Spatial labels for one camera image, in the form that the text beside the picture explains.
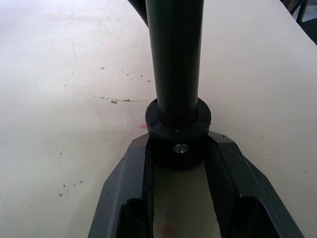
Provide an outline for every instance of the black metal tube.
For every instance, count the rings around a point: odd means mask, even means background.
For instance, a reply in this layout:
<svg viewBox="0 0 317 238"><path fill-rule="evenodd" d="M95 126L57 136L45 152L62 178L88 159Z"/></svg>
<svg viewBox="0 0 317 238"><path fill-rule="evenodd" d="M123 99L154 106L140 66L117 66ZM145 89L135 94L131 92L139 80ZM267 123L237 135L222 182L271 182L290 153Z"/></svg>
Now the black metal tube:
<svg viewBox="0 0 317 238"><path fill-rule="evenodd" d="M197 117L203 0L146 0L159 118L187 127Z"/></svg>

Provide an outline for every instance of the screw head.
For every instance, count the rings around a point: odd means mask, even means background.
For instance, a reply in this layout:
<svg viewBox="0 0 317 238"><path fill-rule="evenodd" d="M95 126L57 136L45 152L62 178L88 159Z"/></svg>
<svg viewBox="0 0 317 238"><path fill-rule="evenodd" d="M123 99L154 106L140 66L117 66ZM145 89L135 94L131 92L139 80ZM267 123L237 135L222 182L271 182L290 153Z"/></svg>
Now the screw head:
<svg viewBox="0 0 317 238"><path fill-rule="evenodd" d="M173 151L177 154L184 154L184 153L187 153L189 151L189 146L184 145L184 144L175 145L173 147Z"/></svg>

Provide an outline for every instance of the table surface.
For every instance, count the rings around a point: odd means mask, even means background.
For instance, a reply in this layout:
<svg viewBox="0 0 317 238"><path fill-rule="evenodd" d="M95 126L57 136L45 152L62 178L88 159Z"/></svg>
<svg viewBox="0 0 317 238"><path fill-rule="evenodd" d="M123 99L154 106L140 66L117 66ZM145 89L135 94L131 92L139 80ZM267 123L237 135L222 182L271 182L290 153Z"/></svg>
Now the table surface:
<svg viewBox="0 0 317 238"><path fill-rule="evenodd" d="M85 238L147 132L148 30L126 0L4 0L0 36L1 237ZM316 237L317 47L279 0L205 1L199 95ZM155 176L156 238L220 237L203 166Z"/></svg>

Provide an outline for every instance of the white table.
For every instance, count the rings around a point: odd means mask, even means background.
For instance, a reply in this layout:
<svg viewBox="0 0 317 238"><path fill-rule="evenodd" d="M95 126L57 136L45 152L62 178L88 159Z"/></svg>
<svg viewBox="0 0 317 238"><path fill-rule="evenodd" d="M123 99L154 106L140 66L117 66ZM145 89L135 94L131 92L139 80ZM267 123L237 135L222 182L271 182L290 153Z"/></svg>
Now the white table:
<svg viewBox="0 0 317 238"><path fill-rule="evenodd" d="M126 0L6 0L0 11L1 237L85 238L104 181L146 133L148 30ZM211 130L316 237L317 47L279 0L205 0L199 95ZM220 237L203 166L156 168L155 214L156 238Z"/></svg>

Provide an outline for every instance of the scratch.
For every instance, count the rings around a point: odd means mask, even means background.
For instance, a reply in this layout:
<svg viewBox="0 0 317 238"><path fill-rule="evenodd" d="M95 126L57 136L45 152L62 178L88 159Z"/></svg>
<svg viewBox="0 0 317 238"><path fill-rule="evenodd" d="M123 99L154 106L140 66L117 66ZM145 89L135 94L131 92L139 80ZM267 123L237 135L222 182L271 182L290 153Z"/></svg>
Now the scratch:
<svg viewBox="0 0 317 238"><path fill-rule="evenodd" d="M73 44L73 42L71 42L71 47L72 47L72 49L73 49L74 57L77 58L77 57L76 57L76 53L75 53L75 49L74 49L74 44Z"/></svg>

